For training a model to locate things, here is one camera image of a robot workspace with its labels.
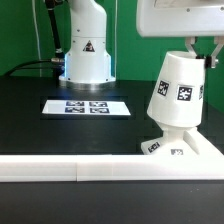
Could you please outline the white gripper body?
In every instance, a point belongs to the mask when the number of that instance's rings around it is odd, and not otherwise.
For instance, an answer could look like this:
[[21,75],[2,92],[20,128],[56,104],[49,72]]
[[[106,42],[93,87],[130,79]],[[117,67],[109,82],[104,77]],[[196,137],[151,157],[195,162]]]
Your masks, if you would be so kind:
[[224,35],[224,0],[137,0],[142,37]]

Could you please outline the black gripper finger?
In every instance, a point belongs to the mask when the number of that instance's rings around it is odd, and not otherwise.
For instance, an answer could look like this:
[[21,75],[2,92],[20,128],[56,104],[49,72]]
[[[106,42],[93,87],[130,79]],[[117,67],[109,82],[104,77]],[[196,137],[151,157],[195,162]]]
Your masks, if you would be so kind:
[[195,43],[196,43],[196,38],[195,37],[186,37],[185,38],[186,49],[192,55],[197,56],[197,53],[196,53],[196,50],[195,50],[195,47],[194,47]]
[[205,60],[206,68],[215,68],[216,65],[219,63],[217,56],[224,47],[224,36],[216,36],[214,38],[214,44],[216,45],[215,49],[210,55],[206,57]]

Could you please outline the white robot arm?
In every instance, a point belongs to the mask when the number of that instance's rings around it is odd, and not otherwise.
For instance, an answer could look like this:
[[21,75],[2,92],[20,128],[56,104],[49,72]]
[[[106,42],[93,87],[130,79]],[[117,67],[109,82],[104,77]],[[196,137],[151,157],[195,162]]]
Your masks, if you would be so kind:
[[[44,0],[62,64],[59,82],[77,88],[101,87],[115,82],[111,56],[106,50],[107,14],[95,0]],[[54,9],[68,3],[71,47],[64,53]],[[183,37],[189,52],[199,36],[213,36],[216,48],[205,58],[213,68],[224,46],[224,0],[137,0],[136,28],[143,37]]]

